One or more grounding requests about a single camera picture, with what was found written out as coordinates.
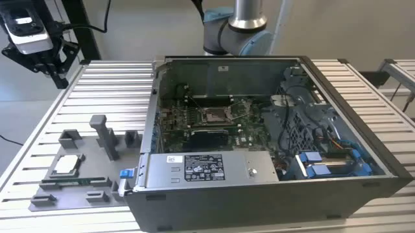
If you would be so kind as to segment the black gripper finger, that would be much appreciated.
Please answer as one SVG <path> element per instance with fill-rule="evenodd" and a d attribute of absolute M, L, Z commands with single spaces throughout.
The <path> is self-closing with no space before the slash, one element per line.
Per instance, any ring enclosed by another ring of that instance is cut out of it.
<path fill-rule="evenodd" d="M 66 75 L 75 61 L 79 50 L 79 44 L 67 40 L 59 40 L 58 43 L 54 44 L 51 78 L 58 89 L 66 89 L 70 84 Z"/>
<path fill-rule="evenodd" d="M 2 50 L 2 54 L 34 73 L 42 72 L 51 77 L 56 75 L 56 67 L 48 51 L 23 54 L 15 46 L 10 45 Z"/>

